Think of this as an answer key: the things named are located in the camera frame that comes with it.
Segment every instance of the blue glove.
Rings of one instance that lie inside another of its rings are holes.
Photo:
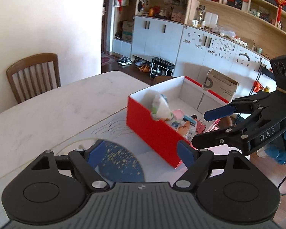
[[[273,158],[278,164],[286,163],[286,151],[279,150],[276,145],[269,143],[268,148],[265,149],[265,153]]]

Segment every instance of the glass jar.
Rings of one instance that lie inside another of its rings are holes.
[[[194,27],[201,27],[201,23],[204,19],[204,14],[205,6],[199,6],[199,8],[196,9],[195,16],[193,19],[193,21],[195,21],[195,23],[193,23]]]

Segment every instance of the chair backrest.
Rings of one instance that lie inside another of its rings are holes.
[[[153,85],[165,82],[165,81],[173,79],[173,78],[174,77],[170,77],[170,76],[157,76],[154,78],[154,84]]]
[[[55,53],[40,53],[21,59],[7,69],[6,75],[18,103],[60,87]]]

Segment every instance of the cardboard box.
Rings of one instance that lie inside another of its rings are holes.
[[[184,23],[185,21],[185,10],[180,7],[174,7],[172,11],[171,21]]]
[[[123,21],[122,39],[132,41],[133,22]]]
[[[205,121],[203,114],[224,106],[227,102],[213,91],[205,91],[201,84],[185,76],[150,86],[128,97],[127,125],[176,168],[181,163],[177,155],[177,143],[185,139],[165,121],[155,121],[152,118],[151,109],[156,94],[167,97],[171,110],[181,109],[186,115],[196,115],[205,124],[205,131],[212,131],[219,119]]]
[[[230,102],[232,101],[238,86],[239,83],[237,81],[211,69],[206,76],[203,88],[215,92],[226,99],[227,102]]]

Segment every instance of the cabinet handle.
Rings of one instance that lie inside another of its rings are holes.
[[[201,42],[202,46],[206,46],[206,39],[207,38],[208,38],[207,36],[202,37],[202,42]]]
[[[211,46],[211,43],[212,43],[212,38],[210,38],[210,43],[209,43],[209,46],[208,46],[208,48],[210,48],[210,46]]]

